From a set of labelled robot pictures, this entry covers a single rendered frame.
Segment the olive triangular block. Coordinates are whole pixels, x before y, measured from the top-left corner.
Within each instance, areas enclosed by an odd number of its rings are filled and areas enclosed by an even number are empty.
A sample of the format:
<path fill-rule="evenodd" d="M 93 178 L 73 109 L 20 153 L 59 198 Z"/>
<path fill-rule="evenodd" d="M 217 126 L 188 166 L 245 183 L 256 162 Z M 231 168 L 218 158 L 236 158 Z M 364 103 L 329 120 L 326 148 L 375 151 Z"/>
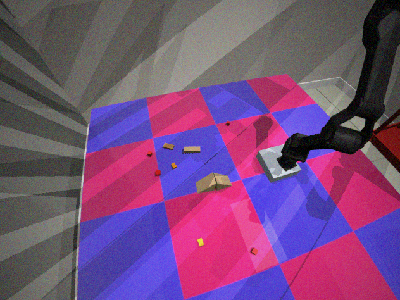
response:
<path fill-rule="evenodd" d="M 231 187 L 231 181 L 227 175 L 221 175 L 218 173 L 213 173 L 216 182 L 216 191 Z"/>

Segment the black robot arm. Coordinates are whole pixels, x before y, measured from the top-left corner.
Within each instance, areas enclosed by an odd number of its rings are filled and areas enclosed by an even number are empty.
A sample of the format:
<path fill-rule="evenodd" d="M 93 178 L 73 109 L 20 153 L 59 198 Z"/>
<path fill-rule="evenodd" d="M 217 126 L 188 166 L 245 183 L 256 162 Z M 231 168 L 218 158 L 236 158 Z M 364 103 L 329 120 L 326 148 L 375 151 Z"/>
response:
<path fill-rule="evenodd" d="M 277 158 L 287 171 L 306 162 L 310 150 L 333 149 L 354 154 L 372 138 L 375 123 L 384 114 L 384 97 L 398 45 L 400 45 L 400 0 L 376 0 L 363 25 L 366 49 L 356 95 L 343 111 L 331 116 L 319 134 L 295 133 L 287 138 Z M 365 119 L 362 131 L 340 126 L 354 116 Z"/>

